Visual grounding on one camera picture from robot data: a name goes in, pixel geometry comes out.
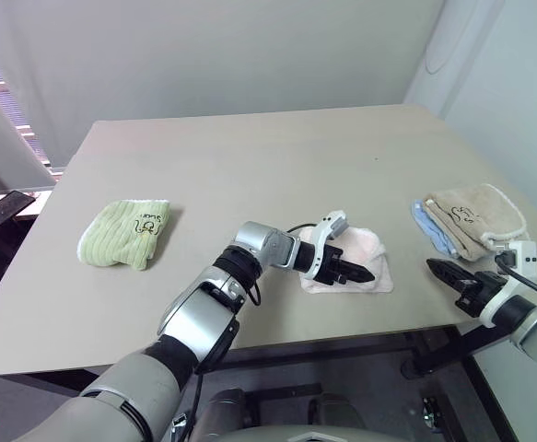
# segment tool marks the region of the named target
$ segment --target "blue towel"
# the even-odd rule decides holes
[[[456,247],[454,247],[454,244],[448,235],[444,233],[434,220],[424,211],[422,204],[422,200],[415,200],[412,203],[412,216],[414,217],[415,222],[422,228],[422,230],[424,230],[424,233],[430,237],[437,251],[450,256],[451,258],[458,258],[459,254],[456,251]]]

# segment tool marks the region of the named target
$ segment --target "window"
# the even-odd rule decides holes
[[[47,156],[45,155],[45,152],[43,152],[43,150],[41,149],[41,145],[39,143],[39,140],[37,139],[37,136],[32,131],[30,124],[27,122],[26,118],[24,117],[22,113],[22,109],[18,105],[14,96],[8,90],[8,85],[6,84],[6,81],[4,81],[1,75],[0,75],[0,107],[2,108],[2,111],[4,112],[4,114],[10,120],[10,122],[12,122],[12,124],[17,128],[18,132],[25,139],[25,141],[27,142],[27,145],[33,151],[37,159],[41,163],[43,163],[45,167],[49,168],[51,166],[49,162],[49,158],[47,158]],[[53,176],[56,179],[59,175],[61,174],[53,174]]]

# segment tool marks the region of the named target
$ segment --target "pink towel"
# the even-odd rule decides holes
[[[309,241],[313,227],[305,227],[299,232],[303,241]],[[367,228],[349,227],[342,235],[333,241],[328,241],[334,247],[342,249],[341,259],[354,264],[365,266],[375,280],[369,283],[348,281],[345,285],[333,283],[326,285],[310,281],[301,276],[301,287],[308,293],[388,293],[393,289],[393,281],[389,272],[389,264],[385,258],[385,246],[379,237]]]

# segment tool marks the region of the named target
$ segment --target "beige table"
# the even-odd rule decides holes
[[[242,223],[286,229],[333,209],[380,235],[395,290],[308,295],[296,274],[270,270],[262,306],[247,303],[239,314],[236,347],[468,321],[455,292],[427,270],[425,259],[439,255],[409,205],[478,182],[504,190],[537,240],[531,202],[418,107],[97,122],[0,284],[0,374],[113,363],[155,338],[168,303]],[[150,268],[78,262],[94,215],[125,198],[172,203]]]

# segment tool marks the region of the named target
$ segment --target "beige towel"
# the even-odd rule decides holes
[[[491,184],[432,192],[424,203],[465,260],[476,261],[504,241],[528,238],[518,207]]]

